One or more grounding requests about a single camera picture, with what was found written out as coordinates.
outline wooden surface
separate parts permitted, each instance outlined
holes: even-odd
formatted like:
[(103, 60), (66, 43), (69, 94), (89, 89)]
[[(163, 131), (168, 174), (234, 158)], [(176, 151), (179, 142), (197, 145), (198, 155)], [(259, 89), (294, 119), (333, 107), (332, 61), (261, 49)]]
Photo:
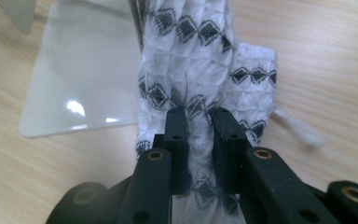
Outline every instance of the wooden surface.
[[(18, 132), (52, 0), (37, 2), (29, 35), (0, 8), (0, 223), (44, 223), (83, 181), (112, 186), (132, 173), (136, 126), (26, 139)], [(318, 150), (272, 120), (262, 146), (319, 189), (358, 182), (358, 1), (233, 1), (238, 38), (278, 52), (276, 103), (328, 140)]]

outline waffle-textured fabric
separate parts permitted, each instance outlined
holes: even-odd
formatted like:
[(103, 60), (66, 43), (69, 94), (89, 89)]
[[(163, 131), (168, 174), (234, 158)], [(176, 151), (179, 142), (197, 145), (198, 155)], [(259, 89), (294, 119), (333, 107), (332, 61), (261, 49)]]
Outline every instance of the waffle-textured fabric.
[(164, 133), (167, 111), (184, 106), (192, 183), (173, 198), (172, 223), (245, 223), (238, 196), (215, 185), (211, 111), (230, 110), (258, 145), (273, 109), (275, 51), (235, 38), (226, 0), (146, 5), (136, 151), (150, 149), (154, 135)]

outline cloth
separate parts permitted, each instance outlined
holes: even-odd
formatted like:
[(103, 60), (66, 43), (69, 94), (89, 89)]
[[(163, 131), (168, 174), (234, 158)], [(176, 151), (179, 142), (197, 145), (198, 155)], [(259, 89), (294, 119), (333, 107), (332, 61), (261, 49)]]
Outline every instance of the cloth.
[(167, 111), (184, 106), (192, 183), (187, 195), (173, 198), (172, 223), (245, 223), (238, 196), (215, 185), (210, 113), (230, 110), (258, 145), (273, 109), (275, 51), (235, 38), (226, 0), (146, 5), (136, 151), (150, 149), (154, 134), (164, 133)]

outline cloth fold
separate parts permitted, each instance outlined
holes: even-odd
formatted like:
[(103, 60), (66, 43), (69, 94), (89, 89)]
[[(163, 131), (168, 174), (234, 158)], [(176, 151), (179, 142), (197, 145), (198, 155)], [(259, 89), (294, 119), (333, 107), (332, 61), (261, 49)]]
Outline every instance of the cloth fold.
[(167, 111), (182, 105), (192, 183), (187, 195), (173, 198), (172, 223), (244, 223), (238, 196), (214, 182), (211, 111), (230, 110), (258, 145), (273, 109), (275, 51), (235, 38), (226, 0), (146, 5), (136, 151), (150, 149), (154, 134), (164, 133)]

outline wood grain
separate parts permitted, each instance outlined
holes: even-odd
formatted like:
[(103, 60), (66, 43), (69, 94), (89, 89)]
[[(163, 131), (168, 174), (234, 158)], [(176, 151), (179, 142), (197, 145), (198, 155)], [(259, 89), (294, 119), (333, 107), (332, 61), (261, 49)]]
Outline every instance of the wood grain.
[[(29, 35), (0, 8), (0, 223), (44, 223), (72, 186), (112, 186), (132, 173), (136, 126), (26, 139), (18, 132), (53, 0), (39, 0)], [(272, 120), (262, 146), (319, 189), (358, 182), (358, 1), (232, 1), (234, 31), (278, 52), (277, 105), (328, 140), (306, 148)]]

